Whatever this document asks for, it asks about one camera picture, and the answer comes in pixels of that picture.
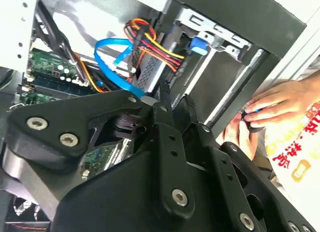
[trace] screw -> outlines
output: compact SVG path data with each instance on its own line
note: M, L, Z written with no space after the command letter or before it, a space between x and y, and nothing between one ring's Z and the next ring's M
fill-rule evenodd
M168 111L164 106L160 107L162 111Z
M31 117L27 119L26 124L34 130L43 130L48 127L48 122L41 117Z
M298 229L298 227L294 223L289 222L288 225L289 225L292 232L300 232L300 230Z
M71 133L64 133L60 136L60 142L69 147L76 146L79 142L77 136Z
M210 129L206 125L202 125L202 128L204 129L205 132L210 132Z
M302 226L304 232L311 232L311 230L307 226Z
M237 148L236 148L234 145L230 145L230 148L231 148L233 151L237 152Z
M248 230L253 231L255 229L254 222L252 219L245 213L241 213L239 216L241 223L246 227Z
M188 204L188 198L182 190L174 189L172 191L172 198L179 206L186 206Z
M132 96L128 97L128 99L129 99L129 101L137 102L137 100L136 100L134 97L132 97Z

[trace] person's hand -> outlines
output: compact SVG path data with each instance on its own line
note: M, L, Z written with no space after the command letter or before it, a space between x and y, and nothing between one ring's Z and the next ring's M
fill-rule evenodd
M227 141L236 144L252 160L258 145L258 134L249 132L245 121L241 120L241 114L238 113L216 141L220 145Z
M315 103L314 94L305 81L285 82L249 101L245 112L251 114L245 120L251 122L252 127L297 122L303 118L308 106Z

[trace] finger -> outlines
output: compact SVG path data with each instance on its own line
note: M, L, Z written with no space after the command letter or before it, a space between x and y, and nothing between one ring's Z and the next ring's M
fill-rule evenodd
M252 113L254 111L257 111L259 109L265 108L267 106L272 106L274 104L283 102L283 101L285 101L287 99L288 99L288 97L287 97L286 94L281 93L281 92L280 93L276 93L276 94L264 97L264 98L260 99L257 102L254 102L253 104L251 104L250 106L248 106L245 109L245 112L246 113Z
M251 142L249 138L249 130L244 121L239 123L239 147L249 157L250 160L254 158L251 150Z
M252 127L266 127L266 126L276 125L283 122L293 122L299 119L300 119L299 114L295 112L287 112L285 114L274 116L272 118L252 121L250 125Z
M241 120L241 114L238 113L235 118L233 118L227 125L224 133L224 141L229 141L239 145L238 135L239 135L239 122Z
M268 91L265 91L257 96L254 96L247 104L248 106L259 101L260 99L262 98L265 98L267 96L270 96L270 95L273 95L273 94L276 94L278 93L280 90L278 89L278 87L274 87L274 88L271 88L269 89Z
M249 139L251 144L252 159L254 159L258 147L258 133L250 133Z
M262 111L251 113L250 115L245 116L246 121L256 121L261 119L268 119L274 116L279 116L287 112L296 111L292 108L292 103L290 101L284 101L274 106L265 108Z
M225 141L225 131L223 130L215 140L219 145L222 145Z

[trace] motherboard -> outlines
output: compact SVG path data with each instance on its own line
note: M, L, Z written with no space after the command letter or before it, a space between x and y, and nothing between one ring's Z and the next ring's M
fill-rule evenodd
M81 83L75 66L52 52L33 49L28 68L18 86L20 106L49 103L79 96L95 94L89 83ZM81 164L81 176L88 180L120 161L118 145L102 147L88 152Z

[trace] blue tab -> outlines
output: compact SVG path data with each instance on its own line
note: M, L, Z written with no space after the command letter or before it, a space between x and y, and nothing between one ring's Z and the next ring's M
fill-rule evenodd
M200 39L199 37L194 37L190 44L191 51L194 51L202 56L205 56L208 54L207 50L208 42Z

